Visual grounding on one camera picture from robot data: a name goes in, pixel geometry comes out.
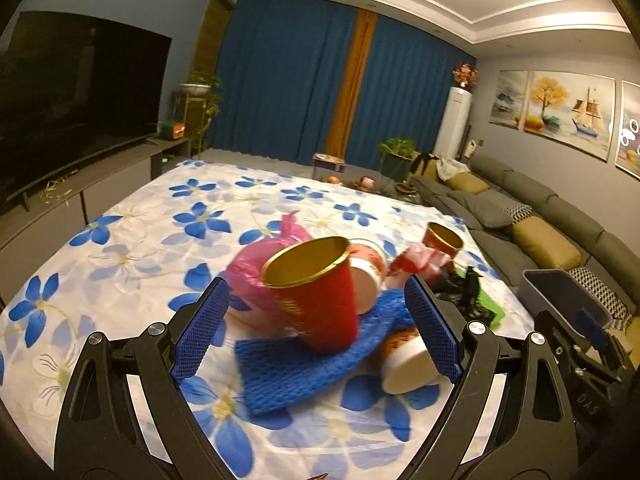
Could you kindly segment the red white plastic bag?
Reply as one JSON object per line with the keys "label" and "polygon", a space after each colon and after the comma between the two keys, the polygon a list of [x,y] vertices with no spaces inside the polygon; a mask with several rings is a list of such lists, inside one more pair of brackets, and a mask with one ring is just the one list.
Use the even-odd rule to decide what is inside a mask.
{"label": "red white plastic bag", "polygon": [[390,264],[385,284],[388,289],[403,288],[411,275],[417,275],[433,286],[446,272],[453,270],[454,262],[446,252],[414,243]]}

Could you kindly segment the plant on tall stand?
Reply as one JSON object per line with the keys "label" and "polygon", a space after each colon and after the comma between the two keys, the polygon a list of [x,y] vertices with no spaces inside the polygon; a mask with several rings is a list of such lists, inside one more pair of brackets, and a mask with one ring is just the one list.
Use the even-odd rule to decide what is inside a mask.
{"label": "plant on tall stand", "polygon": [[224,86],[218,76],[196,70],[172,95],[172,119],[184,125],[184,136],[190,140],[192,155],[200,154],[205,148],[206,133],[224,100],[222,90]]}

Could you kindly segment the red gold-lined paper cup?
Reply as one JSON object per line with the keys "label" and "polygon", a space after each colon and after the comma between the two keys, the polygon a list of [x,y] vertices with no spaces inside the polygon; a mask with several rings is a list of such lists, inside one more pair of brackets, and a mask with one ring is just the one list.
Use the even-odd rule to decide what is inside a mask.
{"label": "red gold-lined paper cup", "polygon": [[341,352],[357,339],[349,254],[347,238],[320,237],[280,250],[262,268],[262,282],[313,352]]}

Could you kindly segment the black plastic wrapper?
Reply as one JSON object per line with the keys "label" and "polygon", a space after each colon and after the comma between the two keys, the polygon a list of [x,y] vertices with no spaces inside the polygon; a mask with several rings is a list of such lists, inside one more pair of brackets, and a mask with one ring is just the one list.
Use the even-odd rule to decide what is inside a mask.
{"label": "black plastic wrapper", "polygon": [[432,289],[437,299],[451,302],[466,322],[478,321],[489,326],[496,317],[480,302],[480,276],[472,266],[466,268],[464,275],[443,270]]}

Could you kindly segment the far patterned cushion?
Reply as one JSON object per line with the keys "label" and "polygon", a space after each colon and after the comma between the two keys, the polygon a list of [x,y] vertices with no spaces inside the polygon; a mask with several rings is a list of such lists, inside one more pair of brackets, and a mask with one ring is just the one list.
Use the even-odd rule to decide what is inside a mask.
{"label": "far patterned cushion", "polygon": [[533,208],[527,204],[512,200],[502,194],[498,194],[492,201],[512,219],[513,224],[517,224],[533,215]]}

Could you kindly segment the pink plastic bag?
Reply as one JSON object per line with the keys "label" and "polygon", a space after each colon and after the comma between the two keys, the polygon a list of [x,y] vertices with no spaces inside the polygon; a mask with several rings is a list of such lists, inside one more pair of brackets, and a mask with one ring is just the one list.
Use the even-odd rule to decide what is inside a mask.
{"label": "pink plastic bag", "polygon": [[262,281],[262,268],[277,252],[306,240],[311,240],[311,235],[298,223],[296,212],[284,214],[277,221],[275,237],[250,242],[224,271],[232,315],[258,334],[280,337],[288,328],[277,301]]}

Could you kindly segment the grey square cushion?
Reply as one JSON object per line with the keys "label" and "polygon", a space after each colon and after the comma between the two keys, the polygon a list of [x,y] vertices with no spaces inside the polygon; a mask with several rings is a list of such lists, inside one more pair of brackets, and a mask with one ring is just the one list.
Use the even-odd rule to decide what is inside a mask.
{"label": "grey square cushion", "polygon": [[486,198],[467,192],[459,192],[458,199],[485,229],[506,229],[513,223],[511,216]]}

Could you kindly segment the orange white paper cup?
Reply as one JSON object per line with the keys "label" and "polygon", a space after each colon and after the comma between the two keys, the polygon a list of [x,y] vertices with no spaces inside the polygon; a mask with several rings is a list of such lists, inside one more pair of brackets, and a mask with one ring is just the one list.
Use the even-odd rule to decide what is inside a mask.
{"label": "orange white paper cup", "polygon": [[380,372],[383,391],[393,396],[431,385],[440,377],[415,327],[388,335],[371,361]]}
{"label": "orange white paper cup", "polygon": [[382,248],[365,238],[349,240],[350,272],[358,314],[369,312],[378,300],[387,273]]}

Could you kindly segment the white standing air conditioner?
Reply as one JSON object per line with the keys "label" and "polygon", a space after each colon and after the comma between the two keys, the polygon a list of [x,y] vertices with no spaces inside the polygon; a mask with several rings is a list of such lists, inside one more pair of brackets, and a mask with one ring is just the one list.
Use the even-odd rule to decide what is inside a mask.
{"label": "white standing air conditioner", "polygon": [[439,157],[456,158],[468,122],[472,93],[451,87],[442,122],[432,153]]}

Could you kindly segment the orange curtain strip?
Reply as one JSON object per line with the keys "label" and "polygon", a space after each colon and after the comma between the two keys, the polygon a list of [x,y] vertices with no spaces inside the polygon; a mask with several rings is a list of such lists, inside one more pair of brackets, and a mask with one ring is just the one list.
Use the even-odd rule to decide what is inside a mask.
{"label": "orange curtain strip", "polygon": [[372,11],[359,9],[357,12],[340,92],[324,148],[328,155],[338,158],[346,155],[377,20],[378,14]]}

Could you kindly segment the black flat television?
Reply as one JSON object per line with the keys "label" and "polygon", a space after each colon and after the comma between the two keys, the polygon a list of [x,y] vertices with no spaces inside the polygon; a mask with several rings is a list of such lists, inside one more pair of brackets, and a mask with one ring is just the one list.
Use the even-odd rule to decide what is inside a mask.
{"label": "black flat television", "polygon": [[26,11],[1,57],[1,198],[156,130],[169,37]]}

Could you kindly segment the blue foam net sleeve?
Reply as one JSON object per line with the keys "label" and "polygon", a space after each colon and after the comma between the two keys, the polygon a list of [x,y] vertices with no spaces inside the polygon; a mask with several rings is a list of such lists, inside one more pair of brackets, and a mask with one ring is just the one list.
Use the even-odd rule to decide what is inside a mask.
{"label": "blue foam net sleeve", "polygon": [[250,414],[262,415],[306,400],[352,372],[391,333],[413,326],[405,293],[395,288],[360,316],[358,337],[344,351],[314,353],[294,337],[238,340],[234,354],[244,404]]}

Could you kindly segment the green foam net sleeve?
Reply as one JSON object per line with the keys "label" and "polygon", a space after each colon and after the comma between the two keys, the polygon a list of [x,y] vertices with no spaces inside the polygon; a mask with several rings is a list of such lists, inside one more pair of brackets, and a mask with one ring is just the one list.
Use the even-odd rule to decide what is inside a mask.
{"label": "green foam net sleeve", "polygon": [[482,286],[480,286],[480,274],[472,266],[466,268],[465,279],[468,281],[471,291],[473,311],[483,313],[484,320],[492,330],[495,330],[506,317],[506,312],[482,289]]}

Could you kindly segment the grey tv cabinet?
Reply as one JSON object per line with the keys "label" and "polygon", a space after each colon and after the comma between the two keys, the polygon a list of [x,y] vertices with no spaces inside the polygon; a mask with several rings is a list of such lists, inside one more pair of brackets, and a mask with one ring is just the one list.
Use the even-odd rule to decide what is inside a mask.
{"label": "grey tv cabinet", "polygon": [[71,166],[46,188],[25,194],[1,216],[2,304],[91,220],[190,154],[188,139],[150,139]]}

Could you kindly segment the green potted plant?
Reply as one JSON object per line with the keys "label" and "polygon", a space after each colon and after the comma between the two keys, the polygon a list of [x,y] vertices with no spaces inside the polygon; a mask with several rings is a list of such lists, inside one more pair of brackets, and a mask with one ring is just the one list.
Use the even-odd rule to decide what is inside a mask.
{"label": "green potted plant", "polygon": [[416,151],[413,139],[390,138],[378,144],[381,153],[380,173],[394,182],[404,182],[409,174]]}

